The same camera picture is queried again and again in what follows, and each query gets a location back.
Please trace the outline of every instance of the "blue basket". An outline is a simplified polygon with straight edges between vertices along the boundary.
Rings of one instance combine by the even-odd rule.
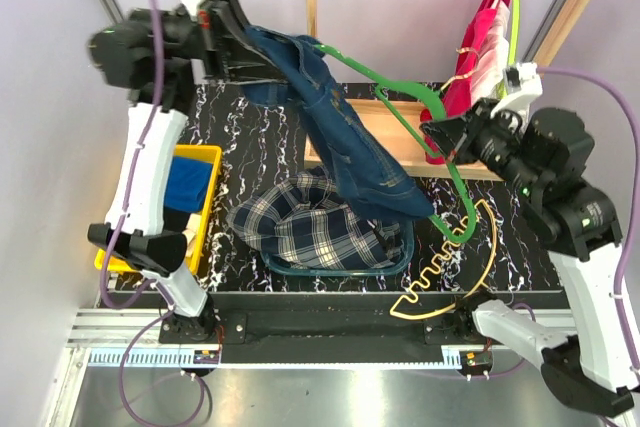
[[[407,268],[413,257],[415,241],[413,238],[413,224],[408,222],[404,227],[402,236],[404,248],[400,253],[400,259],[393,267],[384,269],[367,270],[331,270],[331,269],[293,269],[291,264],[280,257],[260,252],[262,260],[269,270],[282,275],[294,275],[298,277],[373,277],[378,275],[395,275]]]

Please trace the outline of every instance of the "yellow tray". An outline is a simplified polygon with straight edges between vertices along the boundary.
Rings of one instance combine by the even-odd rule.
[[[211,212],[211,204],[213,203],[213,194],[216,190],[216,181],[218,180],[218,174],[220,173],[220,165],[222,164],[222,149],[217,145],[176,145],[174,155],[213,164],[213,169],[211,169],[211,179],[209,179],[209,186],[207,187],[207,196],[204,199],[204,207],[200,212],[202,219],[200,220],[198,232],[194,240],[196,245],[193,249],[193,255],[191,257],[185,257],[184,259],[189,267],[189,271],[192,274],[195,274],[198,271],[198,266],[200,265],[202,246],[204,245],[204,238],[207,235],[207,225],[209,225],[209,214]],[[102,269],[103,261],[104,250],[100,249],[98,250],[98,254],[94,261],[96,269]],[[135,272],[135,270],[129,267],[126,262],[116,259],[115,257],[109,259],[109,271],[118,273]]]

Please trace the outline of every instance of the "black marble tabletop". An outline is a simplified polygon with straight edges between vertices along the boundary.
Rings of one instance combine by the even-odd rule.
[[[369,84],[345,84],[349,98],[372,98]],[[296,112],[268,109],[248,102],[239,88],[229,85],[198,87],[198,100],[181,143],[213,144],[223,149],[222,171],[197,277],[211,291],[257,292],[380,292],[404,291],[440,252],[444,238],[430,221],[415,224],[416,248],[410,266],[395,276],[366,278],[292,277],[272,273],[258,252],[247,247],[227,226],[229,209],[304,169],[305,132]],[[456,225],[464,209],[447,179],[416,179],[434,200],[437,213]],[[518,215],[513,190],[502,182],[467,181],[474,202],[485,199],[495,213],[495,262],[485,283],[498,290],[557,291],[559,280],[549,257]],[[492,248],[490,223],[479,217],[473,238],[450,260],[430,289],[468,290],[485,269]],[[137,276],[125,276],[119,289],[129,290]]]

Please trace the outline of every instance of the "jeans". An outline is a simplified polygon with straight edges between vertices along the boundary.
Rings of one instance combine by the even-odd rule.
[[[247,36],[289,83],[243,86],[263,106],[292,105],[338,194],[363,219],[413,221],[434,213],[432,202],[400,164],[364,128],[309,36],[249,27]]]

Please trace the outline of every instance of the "green hanger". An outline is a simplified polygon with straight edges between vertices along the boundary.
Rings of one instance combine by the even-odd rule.
[[[391,111],[391,113],[400,121],[400,123],[404,126],[405,129],[409,131],[411,136],[420,144],[420,146],[432,157],[441,157],[442,154],[440,152],[434,152],[433,149],[429,147],[429,145],[424,141],[424,138],[418,134],[415,129],[407,122],[407,120],[398,112],[398,110],[393,106],[393,104],[389,101],[387,96],[382,91],[383,88],[394,90],[396,92],[402,92],[404,94],[408,94],[413,98],[419,100],[424,104],[424,106],[431,113],[431,117],[434,120],[442,120],[447,118],[447,113],[444,109],[444,105],[440,100],[440,96],[429,89],[428,87],[418,83],[404,80],[390,80],[382,75],[374,72],[369,67],[362,65],[358,61],[352,59],[351,57],[347,57],[342,54],[335,47],[331,47],[330,45],[319,44],[314,46],[316,49],[328,54],[332,57],[335,57],[343,64],[351,67],[356,72],[361,73],[365,77],[376,82],[375,93],[376,97],[380,99],[384,105]],[[460,177],[460,173],[458,169],[452,162],[447,162],[447,170],[453,179],[453,183],[458,191],[458,194],[462,198],[462,203],[464,204],[465,210],[467,211],[468,223],[467,227],[463,234],[456,235],[454,234],[449,226],[444,223],[444,221],[438,217],[437,215],[432,215],[429,217],[431,222],[438,228],[440,232],[447,238],[447,240],[454,242],[456,244],[463,244],[467,242],[476,228],[477,224],[477,216],[476,216],[476,208],[473,205],[473,201],[469,197],[469,193],[467,192],[466,185]]]

